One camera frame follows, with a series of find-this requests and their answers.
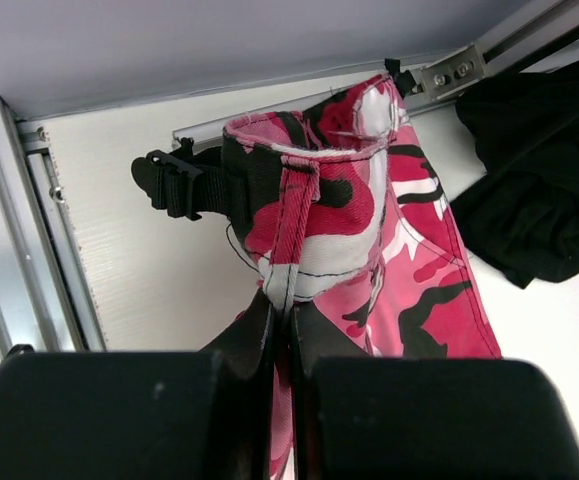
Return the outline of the pink camouflage trousers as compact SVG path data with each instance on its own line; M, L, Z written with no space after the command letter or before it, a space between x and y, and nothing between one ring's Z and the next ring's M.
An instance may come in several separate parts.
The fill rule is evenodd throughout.
M404 360L500 360L439 178L393 77L303 111L243 115L217 147L135 159L172 218L227 217L274 312L269 475L295 468L288 320L313 305L362 351Z

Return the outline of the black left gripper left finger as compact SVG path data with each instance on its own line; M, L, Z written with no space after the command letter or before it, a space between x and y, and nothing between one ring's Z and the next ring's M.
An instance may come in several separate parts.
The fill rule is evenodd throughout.
M35 353L0 364L0 479L265 479L273 308L196 352Z

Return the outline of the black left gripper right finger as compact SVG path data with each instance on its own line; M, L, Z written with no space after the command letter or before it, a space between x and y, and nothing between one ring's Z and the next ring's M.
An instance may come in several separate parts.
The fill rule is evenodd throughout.
M362 351L313 305L288 320L299 479L579 479L579 445L535 366Z

